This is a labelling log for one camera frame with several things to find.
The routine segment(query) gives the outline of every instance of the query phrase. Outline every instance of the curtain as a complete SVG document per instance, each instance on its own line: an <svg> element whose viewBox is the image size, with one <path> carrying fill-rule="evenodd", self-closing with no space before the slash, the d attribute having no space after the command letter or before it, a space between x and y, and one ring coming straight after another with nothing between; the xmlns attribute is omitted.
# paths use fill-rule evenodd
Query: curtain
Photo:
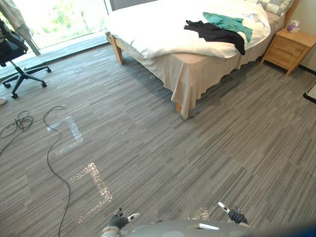
<svg viewBox="0 0 316 237"><path fill-rule="evenodd" d="M8 19L16 33L28 43L35 55L40 55L39 48L32 39L30 29L13 0L0 0L0 11Z"/></svg>

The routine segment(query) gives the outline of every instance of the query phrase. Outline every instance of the white wall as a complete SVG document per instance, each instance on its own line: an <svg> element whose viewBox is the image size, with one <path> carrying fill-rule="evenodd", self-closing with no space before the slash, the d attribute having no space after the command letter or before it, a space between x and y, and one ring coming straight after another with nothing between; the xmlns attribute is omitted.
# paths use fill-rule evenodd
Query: white wall
<svg viewBox="0 0 316 237"><path fill-rule="evenodd" d="M291 20L300 21L300 32L316 35L316 0L300 0ZM316 71L316 46L314 46L301 65Z"/></svg>
<svg viewBox="0 0 316 237"><path fill-rule="evenodd" d="M112 10L118 10L120 8L128 7L128 6L133 6L141 3L146 3L149 1L155 1L155 0L110 0L111 1L111 6Z"/></svg>

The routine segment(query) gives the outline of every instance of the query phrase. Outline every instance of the shoe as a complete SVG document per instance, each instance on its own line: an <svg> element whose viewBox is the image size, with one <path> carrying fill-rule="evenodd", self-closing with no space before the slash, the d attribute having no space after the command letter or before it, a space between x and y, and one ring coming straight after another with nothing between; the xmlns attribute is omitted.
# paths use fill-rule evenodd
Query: shoe
<svg viewBox="0 0 316 237"><path fill-rule="evenodd" d="M6 99L4 97L0 97L0 105L3 105L6 102Z"/></svg>

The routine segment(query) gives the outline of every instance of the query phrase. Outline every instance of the green shirt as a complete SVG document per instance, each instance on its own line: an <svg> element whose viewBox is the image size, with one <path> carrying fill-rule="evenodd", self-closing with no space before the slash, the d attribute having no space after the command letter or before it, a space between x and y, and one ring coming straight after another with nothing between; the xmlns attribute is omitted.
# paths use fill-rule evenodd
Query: green shirt
<svg viewBox="0 0 316 237"><path fill-rule="evenodd" d="M215 13L208 12L203 12L203 16L209 23L212 23L213 25L221 29L234 31L236 33L239 31L244 32L247 38L247 42L250 42L252 29L242 25L242 18L232 18L229 16L217 15Z"/></svg>

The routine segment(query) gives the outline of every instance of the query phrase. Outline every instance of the glass door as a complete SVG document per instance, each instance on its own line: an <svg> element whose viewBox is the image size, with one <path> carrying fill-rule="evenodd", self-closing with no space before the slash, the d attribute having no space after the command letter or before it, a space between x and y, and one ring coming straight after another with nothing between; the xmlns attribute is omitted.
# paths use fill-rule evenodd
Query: glass door
<svg viewBox="0 0 316 237"><path fill-rule="evenodd" d="M108 14L104 0L14 2L39 49L103 30Z"/></svg>

